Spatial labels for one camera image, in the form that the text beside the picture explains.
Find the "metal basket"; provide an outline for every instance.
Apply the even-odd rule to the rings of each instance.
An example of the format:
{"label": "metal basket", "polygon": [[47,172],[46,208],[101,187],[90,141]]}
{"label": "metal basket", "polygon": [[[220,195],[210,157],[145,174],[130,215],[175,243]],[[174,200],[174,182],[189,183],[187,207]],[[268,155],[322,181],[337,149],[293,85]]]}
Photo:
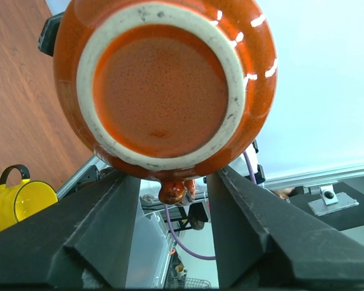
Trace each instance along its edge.
{"label": "metal basket", "polygon": [[168,284],[170,289],[211,289],[212,285],[207,280],[194,278],[170,278]]}

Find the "orange ceramic mug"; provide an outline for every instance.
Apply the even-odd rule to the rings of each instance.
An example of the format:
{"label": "orange ceramic mug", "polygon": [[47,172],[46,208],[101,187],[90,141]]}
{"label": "orange ceramic mug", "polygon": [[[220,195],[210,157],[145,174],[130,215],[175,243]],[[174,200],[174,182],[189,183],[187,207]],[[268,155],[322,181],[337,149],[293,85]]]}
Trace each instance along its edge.
{"label": "orange ceramic mug", "polygon": [[254,140],[277,58],[253,0],[73,0],[54,50],[61,106],[94,154],[167,204]]}

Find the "wooden surface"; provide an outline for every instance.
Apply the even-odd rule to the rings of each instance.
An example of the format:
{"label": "wooden surface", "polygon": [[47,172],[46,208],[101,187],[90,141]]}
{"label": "wooden surface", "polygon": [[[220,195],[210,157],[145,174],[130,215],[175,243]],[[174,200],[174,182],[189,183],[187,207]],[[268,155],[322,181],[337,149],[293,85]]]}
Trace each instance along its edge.
{"label": "wooden surface", "polygon": [[[24,164],[31,178],[58,189],[90,157],[67,123],[52,58],[38,51],[50,11],[44,0],[0,0],[0,175]],[[20,175],[11,173],[10,183]]]}

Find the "yellow mug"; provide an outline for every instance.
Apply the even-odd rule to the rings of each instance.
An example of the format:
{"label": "yellow mug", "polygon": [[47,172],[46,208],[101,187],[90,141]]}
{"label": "yellow mug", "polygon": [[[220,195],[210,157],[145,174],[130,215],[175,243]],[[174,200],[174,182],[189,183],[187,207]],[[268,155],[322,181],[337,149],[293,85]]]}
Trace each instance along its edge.
{"label": "yellow mug", "polygon": [[[19,185],[7,187],[9,173],[19,170],[22,180]],[[30,172],[24,165],[13,165],[0,177],[0,231],[22,221],[36,212],[58,202],[54,189],[45,182],[30,182]]]}

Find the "bolt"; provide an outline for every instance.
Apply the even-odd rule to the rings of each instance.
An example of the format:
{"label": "bolt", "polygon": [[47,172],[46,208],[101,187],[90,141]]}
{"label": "bolt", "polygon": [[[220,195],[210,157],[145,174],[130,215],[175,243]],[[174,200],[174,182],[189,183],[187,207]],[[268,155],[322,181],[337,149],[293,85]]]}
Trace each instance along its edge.
{"label": "bolt", "polygon": [[325,191],[325,192],[323,192],[323,194],[328,199],[333,199],[334,198],[334,194],[332,192],[330,192],[330,191]]}

